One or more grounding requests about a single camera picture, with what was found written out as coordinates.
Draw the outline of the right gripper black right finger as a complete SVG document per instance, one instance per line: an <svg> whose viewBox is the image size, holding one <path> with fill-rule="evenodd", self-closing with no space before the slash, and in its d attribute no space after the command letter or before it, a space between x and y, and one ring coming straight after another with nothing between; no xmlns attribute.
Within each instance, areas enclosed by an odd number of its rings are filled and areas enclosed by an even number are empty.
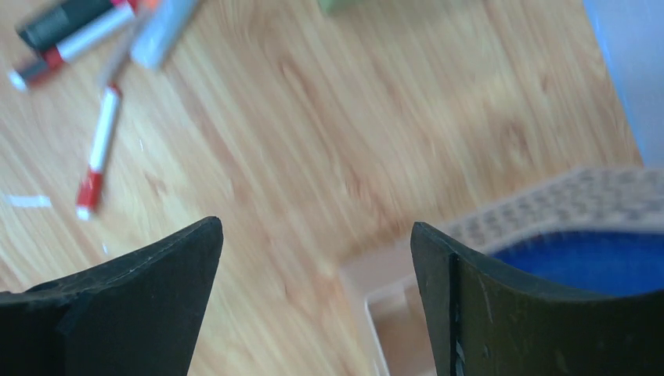
<svg viewBox="0 0 664 376"><path fill-rule="evenodd" d="M438 375L663 372L663 289L613 296L565 286L424 222L410 249Z"/></svg>

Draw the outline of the green drawer cabinet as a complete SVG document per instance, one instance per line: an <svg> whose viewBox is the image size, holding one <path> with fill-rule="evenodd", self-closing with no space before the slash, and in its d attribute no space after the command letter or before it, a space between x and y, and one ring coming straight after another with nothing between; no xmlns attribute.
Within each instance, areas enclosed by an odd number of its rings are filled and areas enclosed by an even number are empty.
<svg viewBox="0 0 664 376"><path fill-rule="evenodd" d="M322 12L331 14L345 9L351 5L360 2L360 0L318 0L317 3Z"/></svg>

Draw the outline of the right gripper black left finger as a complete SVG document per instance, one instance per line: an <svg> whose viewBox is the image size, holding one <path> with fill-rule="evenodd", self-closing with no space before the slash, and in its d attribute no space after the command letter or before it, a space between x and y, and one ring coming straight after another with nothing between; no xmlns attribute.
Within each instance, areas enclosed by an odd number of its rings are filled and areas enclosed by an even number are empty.
<svg viewBox="0 0 664 376"><path fill-rule="evenodd" d="M187 374L222 244L222 222L209 216L89 269L2 292L2 374Z"/></svg>

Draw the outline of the peach file organizer rack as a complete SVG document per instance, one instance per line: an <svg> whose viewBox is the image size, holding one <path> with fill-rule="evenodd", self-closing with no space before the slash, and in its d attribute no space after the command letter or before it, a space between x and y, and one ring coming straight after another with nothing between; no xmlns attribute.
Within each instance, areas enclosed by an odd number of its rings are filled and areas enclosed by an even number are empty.
<svg viewBox="0 0 664 376"><path fill-rule="evenodd" d="M663 235L663 171L578 169L433 227L485 255L554 231ZM410 249L412 230L341 269L360 343L375 375L438 375Z"/></svg>

